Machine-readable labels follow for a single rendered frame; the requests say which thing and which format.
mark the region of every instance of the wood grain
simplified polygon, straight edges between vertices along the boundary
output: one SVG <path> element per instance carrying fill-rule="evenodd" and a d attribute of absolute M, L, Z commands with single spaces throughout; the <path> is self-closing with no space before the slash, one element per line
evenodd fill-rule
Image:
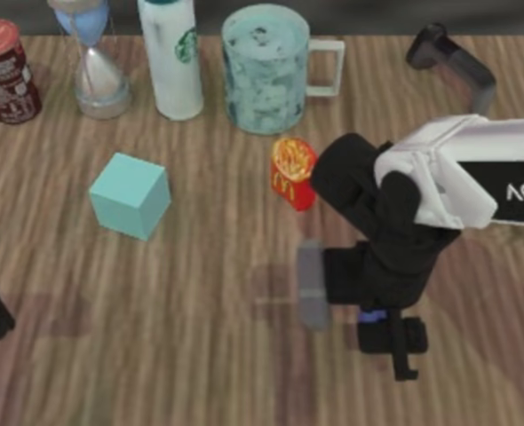
<path fill-rule="evenodd" d="M 458 37 L 499 81 L 492 118 L 524 117 L 524 37 Z M 358 131 L 398 140 L 460 114 L 457 91 L 408 69 L 409 37 L 346 37 L 342 95 L 310 99 L 290 133 L 321 151 Z M 113 40 L 105 41 L 112 50 Z M 415 311 L 431 350 L 417 383 L 355 350 L 355 312 L 300 325 L 293 261 L 307 237 L 357 234 L 318 203 L 295 214 L 269 185 L 272 138 L 233 128 L 220 45 L 202 39 L 204 113 L 156 113 L 143 44 L 117 41 L 131 110 L 82 117 L 75 51 L 26 37 L 44 95 L 33 122 L 0 124 L 0 293 L 17 329 L 0 343 L 0 426 L 511 426 L 524 424 L 524 229 L 467 232 Z M 312 79 L 333 73 L 315 58 Z M 173 204 L 149 242 L 100 228 L 87 196 L 115 152 L 163 164 Z"/>

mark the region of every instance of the turquoise box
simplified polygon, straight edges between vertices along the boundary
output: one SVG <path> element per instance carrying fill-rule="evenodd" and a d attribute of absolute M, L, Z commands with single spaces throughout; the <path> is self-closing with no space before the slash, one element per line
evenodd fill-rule
<path fill-rule="evenodd" d="M 171 204 L 164 167 L 116 153 L 92 184 L 101 226 L 147 241 Z"/>

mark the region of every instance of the green logo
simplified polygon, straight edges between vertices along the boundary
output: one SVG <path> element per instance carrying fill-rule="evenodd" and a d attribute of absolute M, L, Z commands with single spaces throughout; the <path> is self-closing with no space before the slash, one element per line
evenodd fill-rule
<path fill-rule="evenodd" d="M 175 46 L 175 56 L 184 64 L 188 64 L 197 56 L 197 44 L 197 30 L 193 27 L 179 39 Z"/>

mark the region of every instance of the hourglass with blue sand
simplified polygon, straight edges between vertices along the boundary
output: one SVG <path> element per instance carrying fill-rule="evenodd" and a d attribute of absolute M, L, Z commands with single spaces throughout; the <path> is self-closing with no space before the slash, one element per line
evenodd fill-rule
<path fill-rule="evenodd" d="M 107 0 L 48 0 L 67 34 L 75 38 L 80 60 L 75 72 L 75 96 L 81 112 L 106 120 L 123 114 L 131 103 L 130 82 L 99 47 L 110 7 Z"/>

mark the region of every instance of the cup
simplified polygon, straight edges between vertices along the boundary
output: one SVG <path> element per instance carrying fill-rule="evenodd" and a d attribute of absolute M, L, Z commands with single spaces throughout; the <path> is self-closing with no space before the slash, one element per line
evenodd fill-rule
<path fill-rule="evenodd" d="M 314 40 L 297 12 L 278 4 L 255 4 L 223 24 L 226 112 L 232 123 L 258 135 L 282 133 L 301 119 L 306 97 L 339 93 L 345 43 Z M 313 51 L 337 54 L 331 86 L 307 84 Z"/>

